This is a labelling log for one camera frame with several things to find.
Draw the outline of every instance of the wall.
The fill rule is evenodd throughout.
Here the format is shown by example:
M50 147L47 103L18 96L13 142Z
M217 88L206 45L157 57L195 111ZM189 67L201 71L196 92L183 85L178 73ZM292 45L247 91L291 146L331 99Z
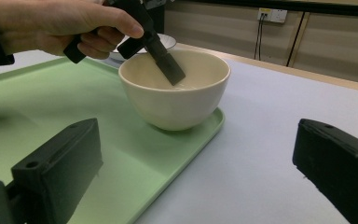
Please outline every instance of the wall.
M258 8L175 1L166 5L165 33L181 43L254 58L257 13ZM262 61L287 64L300 15L289 11L284 24L264 22ZM292 66L358 81L358 18L310 14L305 24Z
M358 0L286 0L297 2L315 2L315 3L335 3L335 4L347 4L358 6Z

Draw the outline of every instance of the power outlet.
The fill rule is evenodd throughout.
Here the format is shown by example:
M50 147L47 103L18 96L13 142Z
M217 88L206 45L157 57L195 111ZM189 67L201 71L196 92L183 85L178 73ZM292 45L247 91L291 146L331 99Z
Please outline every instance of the power outlet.
M287 10L272 9L270 21L284 23L286 20Z
M271 8L261 7L260 9L258 9L257 19L260 21L261 18L262 18L262 15L263 15L264 16L263 21L270 21L271 20L271 13L272 13Z

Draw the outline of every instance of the white table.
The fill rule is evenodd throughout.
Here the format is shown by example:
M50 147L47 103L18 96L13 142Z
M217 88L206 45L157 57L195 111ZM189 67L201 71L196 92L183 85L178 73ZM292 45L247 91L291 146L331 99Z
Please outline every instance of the white table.
M136 223L348 223L292 155L302 118L358 137L358 83L214 53L232 69L226 123ZM0 73L54 58L24 52Z

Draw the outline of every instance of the light green tray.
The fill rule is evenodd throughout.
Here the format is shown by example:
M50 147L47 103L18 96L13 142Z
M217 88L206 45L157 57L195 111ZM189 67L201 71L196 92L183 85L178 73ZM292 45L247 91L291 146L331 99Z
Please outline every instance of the light green tray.
M0 180L69 124L97 118L104 165L69 223L132 223L219 131L216 109L199 126L164 132L127 101L117 69L86 59L41 63L0 75Z

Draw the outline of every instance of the bowl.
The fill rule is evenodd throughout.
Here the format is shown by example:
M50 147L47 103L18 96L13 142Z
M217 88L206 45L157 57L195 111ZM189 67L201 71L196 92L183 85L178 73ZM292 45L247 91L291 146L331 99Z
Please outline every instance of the bowl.
M166 48L166 49L171 49L176 45L176 40L169 36L169 35L163 35L163 34L158 34L159 36L159 40L161 41L162 45ZM121 42L118 44L118 46L120 46L124 41L126 41L129 37L126 35L124 36L123 40L121 40ZM147 53L146 49L140 49L137 54L143 54L143 53ZM109 54L109 58L111 58L114 61L117 62L124 62L126 61L125 58L123 58L123 56L121 56L121 54L118 52L117 49L113 50L112 52L110 52Z
M186 77L175 86L149 53L133 56L118 69L124 91L138 114L167 131L182 131L206 120L217 108L230 75L229 65L209 53L170 49Z

